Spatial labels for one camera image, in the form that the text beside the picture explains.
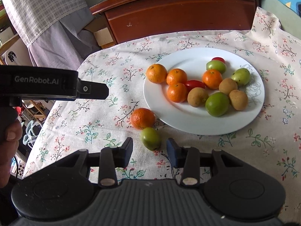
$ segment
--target wooden dresser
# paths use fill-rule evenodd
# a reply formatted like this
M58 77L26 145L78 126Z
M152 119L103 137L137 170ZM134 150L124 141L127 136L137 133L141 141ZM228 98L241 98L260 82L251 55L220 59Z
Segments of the wooden dresser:
M176 31L251 29L260 0L106 0L102 14L115 44Z

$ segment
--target cherry tomato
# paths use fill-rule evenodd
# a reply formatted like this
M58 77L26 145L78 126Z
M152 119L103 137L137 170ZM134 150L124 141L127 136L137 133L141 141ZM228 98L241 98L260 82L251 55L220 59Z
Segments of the cherry tomato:
M222 61L223 63L225 63L225 60L223 58L220 58L220 57L215 57L212 60L219 60L219 61Z
M197 80L190 80L190 81L187 81L185 83L185 86L188 90L188 92L191 91L191 89L195 88L195 87L201 87L201 88L204 88L205 89L205 84L203 82L200 82L200 81L197 81Z

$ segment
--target human hand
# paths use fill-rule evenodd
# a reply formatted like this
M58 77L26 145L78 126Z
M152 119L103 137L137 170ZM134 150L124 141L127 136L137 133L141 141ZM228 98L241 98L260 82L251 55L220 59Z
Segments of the human hand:
M10 177L11 160L15 156L22 137L22 127L19 120L9 125L5 130L5 141L0 144L0 188L7 185Z

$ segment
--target floral tablecloth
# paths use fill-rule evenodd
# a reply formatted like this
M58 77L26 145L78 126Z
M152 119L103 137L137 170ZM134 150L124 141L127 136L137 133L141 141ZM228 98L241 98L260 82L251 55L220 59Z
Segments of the floral tablecloth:
M178 131L157 120L163 140L173 137L180 146L202 152L222 148L278 179L287 197L280 218L298 221L301 216L301 42L280 29L279 20L257 9L250 31L189 31L154 35L104 49L90 55L78 69L83 80L104 82L106 100L57 101L29 156L24 176L81 148L99 152L121 145L127 137L134 150L126 169L117 168L119 180L164 179L181 176L170 166L165 144L150 152L130 125L133 110L147 107L143 97L145 71L149 65L177 50L212 47L235 53L260 73L265 101L258 117L247 127L222 136L198 136ZM90 180L97 182L97 168ZM201 169L201 179L209 179Z

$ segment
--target round pad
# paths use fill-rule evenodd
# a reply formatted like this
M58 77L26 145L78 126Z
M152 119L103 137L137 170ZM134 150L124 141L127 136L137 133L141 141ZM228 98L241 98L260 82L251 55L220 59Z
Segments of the round pad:
M285 200L282 185L259 170L225 169L204 185L209 204L226 217L262 220L279 213Z
M54 221L82 211L93 195L93 185L78 170L51 167L20 181L14 186L11 198L22 216Z

